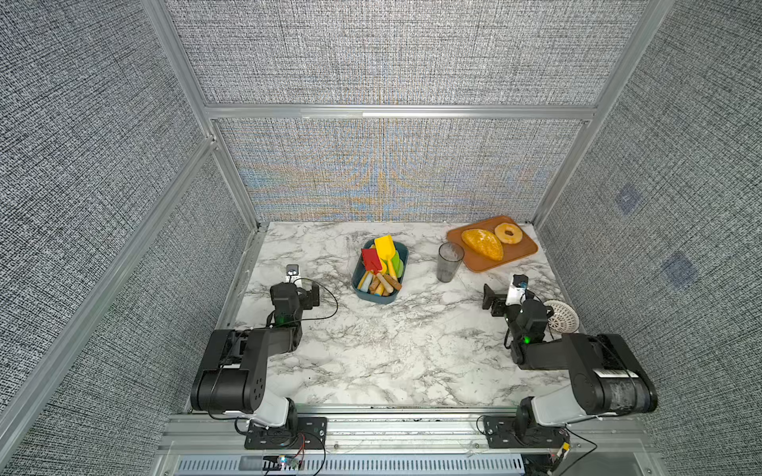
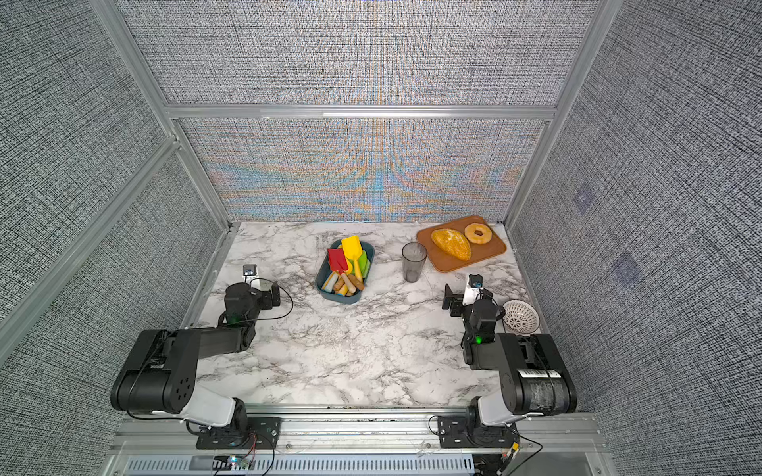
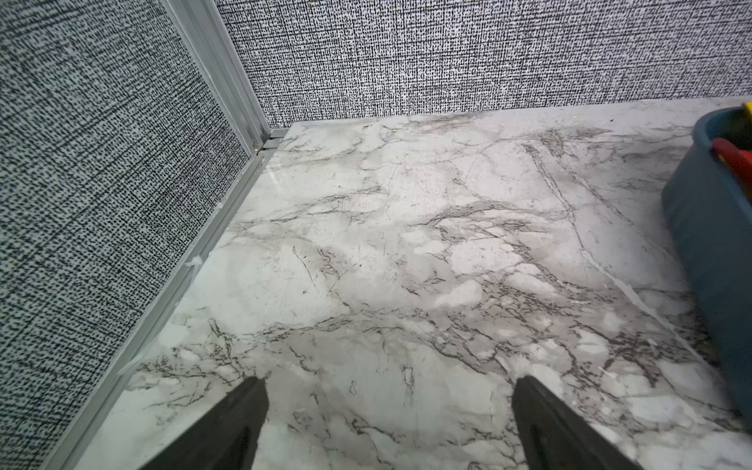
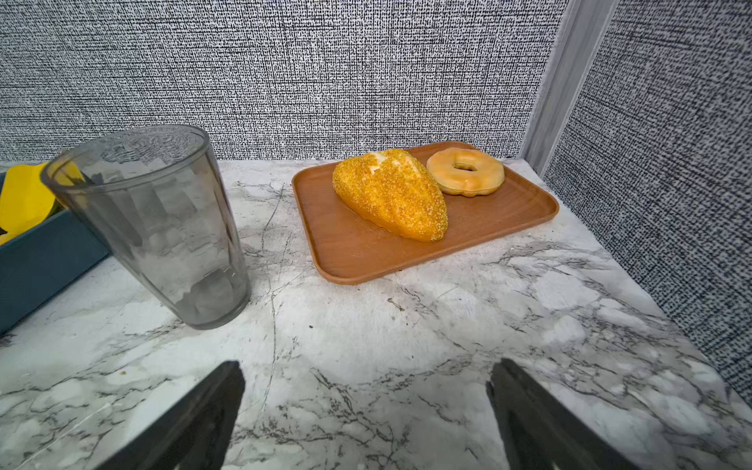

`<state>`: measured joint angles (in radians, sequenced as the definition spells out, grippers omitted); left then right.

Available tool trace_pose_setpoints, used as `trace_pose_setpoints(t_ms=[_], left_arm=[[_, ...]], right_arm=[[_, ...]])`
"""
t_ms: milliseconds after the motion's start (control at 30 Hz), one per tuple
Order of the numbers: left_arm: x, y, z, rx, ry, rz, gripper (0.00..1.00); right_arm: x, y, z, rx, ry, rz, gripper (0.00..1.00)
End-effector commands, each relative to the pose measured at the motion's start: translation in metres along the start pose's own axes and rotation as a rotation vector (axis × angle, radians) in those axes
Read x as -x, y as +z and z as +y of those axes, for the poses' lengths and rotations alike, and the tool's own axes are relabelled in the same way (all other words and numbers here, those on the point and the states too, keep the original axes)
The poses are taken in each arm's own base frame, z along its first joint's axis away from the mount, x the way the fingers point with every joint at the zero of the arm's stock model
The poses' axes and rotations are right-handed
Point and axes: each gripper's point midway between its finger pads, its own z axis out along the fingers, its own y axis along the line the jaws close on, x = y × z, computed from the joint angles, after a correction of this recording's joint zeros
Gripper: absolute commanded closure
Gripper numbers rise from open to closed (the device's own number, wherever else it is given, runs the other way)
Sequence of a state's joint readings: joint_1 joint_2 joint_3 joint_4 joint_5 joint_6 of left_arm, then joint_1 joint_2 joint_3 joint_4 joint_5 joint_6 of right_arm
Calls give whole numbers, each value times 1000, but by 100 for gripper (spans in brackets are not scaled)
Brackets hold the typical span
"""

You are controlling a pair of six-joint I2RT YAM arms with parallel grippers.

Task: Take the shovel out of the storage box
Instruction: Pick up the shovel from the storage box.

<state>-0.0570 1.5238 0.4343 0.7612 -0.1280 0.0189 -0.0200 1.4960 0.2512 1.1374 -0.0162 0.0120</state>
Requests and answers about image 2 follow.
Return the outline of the red shovel wooden handle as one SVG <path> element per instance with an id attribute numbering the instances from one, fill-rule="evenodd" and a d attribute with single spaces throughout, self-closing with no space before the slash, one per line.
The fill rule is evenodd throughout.
<path id="1" fill-rule="evenodd" d="M 341 248 L 327 250 L 327 259 L 329 260 L 331 271 L 337 273 L 337 275 L 344 274 L 348 270 L 344 251 Z"/>

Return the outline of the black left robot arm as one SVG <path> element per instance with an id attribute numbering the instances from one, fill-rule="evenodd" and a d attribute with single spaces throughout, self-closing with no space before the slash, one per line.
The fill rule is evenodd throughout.
<path id="1" fill-rule="evenodd" d="M 248 350 L 260 313 L 279 305 L 278 283 L 266 290 L 236 283 L 225 291 L 215 327 L 142 331 L 112 386 L 112 408 L 135 420 L 183 420 L 207 430 L 247 434 L 245 405 L 198 386 L 198 361 Z"/>

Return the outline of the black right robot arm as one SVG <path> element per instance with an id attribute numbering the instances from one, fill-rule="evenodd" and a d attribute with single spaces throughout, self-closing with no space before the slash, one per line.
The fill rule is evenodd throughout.
<path id="1" fill-rule="evenodd" d="M 524 418 L 577 410 L 577 389 L 551 335 L 510 332 L 507 305 L 482 287 L 456 293 L 446 286 L 442 309 L 464 326 L 464 363 L 472 370 L 498 374 L 499 389 L 470 404 L 477 426 L 499 428 Z"/>

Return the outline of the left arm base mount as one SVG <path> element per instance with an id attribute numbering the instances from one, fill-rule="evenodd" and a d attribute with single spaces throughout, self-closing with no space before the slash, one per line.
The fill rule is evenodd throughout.
<path id="1" fill-rule="evenodd" d="M 277 416 L 250 416 L 243 426 L 234 422 L 224 428 L 206 428 L 198 432 L 198 450 L 275 449 L 283 420 Z"/>

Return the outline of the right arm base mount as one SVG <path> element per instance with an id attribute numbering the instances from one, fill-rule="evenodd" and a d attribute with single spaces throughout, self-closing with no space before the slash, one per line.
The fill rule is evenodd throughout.
<path id="1" fill-rule="evenodd" d="M 512 448 L 518 437 L 505 426 L 482 426 L 466 416 L 436 415 L 436 435 L 444 449 Z"/>

